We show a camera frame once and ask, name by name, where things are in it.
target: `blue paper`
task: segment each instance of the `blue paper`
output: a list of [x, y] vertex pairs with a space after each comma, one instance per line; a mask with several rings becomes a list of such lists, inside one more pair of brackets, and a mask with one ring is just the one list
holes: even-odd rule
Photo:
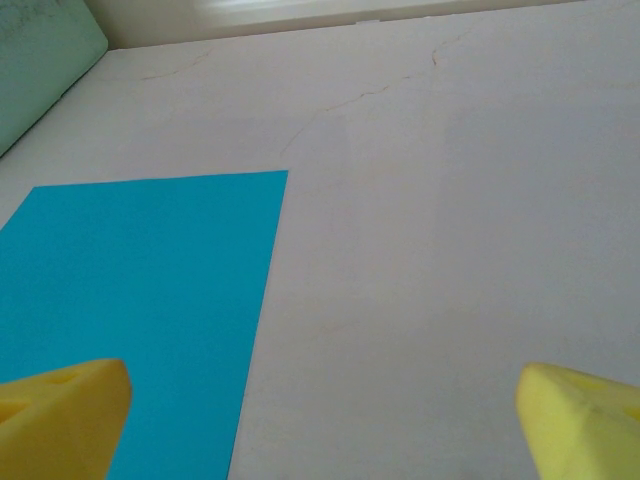
[[0, 231], [0, 382], [122, 358], [109, 478], [226, 478], [286, 178], [34, 189]]

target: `white table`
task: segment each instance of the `white table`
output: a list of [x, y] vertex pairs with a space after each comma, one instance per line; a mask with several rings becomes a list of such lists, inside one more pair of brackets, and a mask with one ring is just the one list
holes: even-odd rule
[[529, 479], [520, 368], [640, 384], [640, 4], [109, 53], [30, 188], [290, 169], [230, 478]]

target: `green object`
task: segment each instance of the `green object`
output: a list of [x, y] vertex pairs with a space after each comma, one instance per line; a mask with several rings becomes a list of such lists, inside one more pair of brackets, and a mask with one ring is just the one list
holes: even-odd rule
[[0, 0], [0, 155], [106, 50], [82, 0]]

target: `hole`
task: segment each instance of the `hole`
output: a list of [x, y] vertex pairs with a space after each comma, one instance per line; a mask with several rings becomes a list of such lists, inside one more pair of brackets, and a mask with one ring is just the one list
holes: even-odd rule
[[47, 378], [47, 383], [53, 383], [54, 385], [62, 385], [63, 383], [70, 382], [78, 376], [78, 372], [58, 372]]
[[9, 420], [29, 406], [29, 402], [19, 400], [0, 400], [0, 423]]
[[576, 387], [581, 388], [583, 390], [587, 390], [589, 392], [599, 392], [607, 388], [607, 383], [602, 380], [590, 377], [589, 375], [584, 375], [580, 373], [570, 373], [569, 380]]
[[640, 407], [624, 407], [622, 411], [633, 418], [636, 422], [640, 422]]

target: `blue card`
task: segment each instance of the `blue card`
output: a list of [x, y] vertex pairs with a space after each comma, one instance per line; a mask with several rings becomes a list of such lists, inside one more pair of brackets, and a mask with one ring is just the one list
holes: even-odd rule
[[0, 383], [122, 358], [109, 478], [226, 478], [286, 179], [35, 188], [0, 231]]

